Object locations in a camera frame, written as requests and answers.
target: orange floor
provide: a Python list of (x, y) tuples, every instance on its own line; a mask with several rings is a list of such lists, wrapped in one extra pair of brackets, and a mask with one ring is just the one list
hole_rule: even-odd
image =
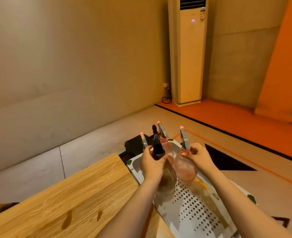
[(249, 108), (209, 99), (183, 107), (175, 103), (157, 105), (292, 157), (292, 124), (256, 116)]

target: air conditioner vent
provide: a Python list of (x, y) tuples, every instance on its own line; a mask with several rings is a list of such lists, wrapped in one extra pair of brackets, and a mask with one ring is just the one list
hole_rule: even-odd
[(180, 10), (205, 7), (206, 0), (180, 0)]

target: wooden tabletop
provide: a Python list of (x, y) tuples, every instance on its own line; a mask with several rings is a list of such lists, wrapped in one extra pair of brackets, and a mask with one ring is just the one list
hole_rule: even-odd
[[(120, 157), (110, 155), (2, 212), (0, 238), (95, 237), (137, 187)], [(174, 237), (154, 207), (142, 237)]]

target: power cord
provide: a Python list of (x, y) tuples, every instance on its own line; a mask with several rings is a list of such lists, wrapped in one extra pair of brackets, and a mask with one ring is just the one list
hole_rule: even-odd
[[(169, 92), (169, 88), (168, 88), (168, 87), (165, 87), (165, 89), (166, 89), (167, 92), (170, 94), (170, 92)], [(168, 103), (164, 102), (164, 98), (168, 98), (168, 99), (170, 99), (170, 102), (168, 102), (168, 103), (171, 103), (171, 102), (172, 102), (171, 94), (170, 94), (170, 97), (162, 97), (162, 102), (165, 103), (165, 104), (168, 104)]]

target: floor-standing air conditioner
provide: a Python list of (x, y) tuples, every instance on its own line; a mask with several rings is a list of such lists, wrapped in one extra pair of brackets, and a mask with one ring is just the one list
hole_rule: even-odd
[(179, 105), (200, 102), (207, 0), (168, 0), (171, 91)]

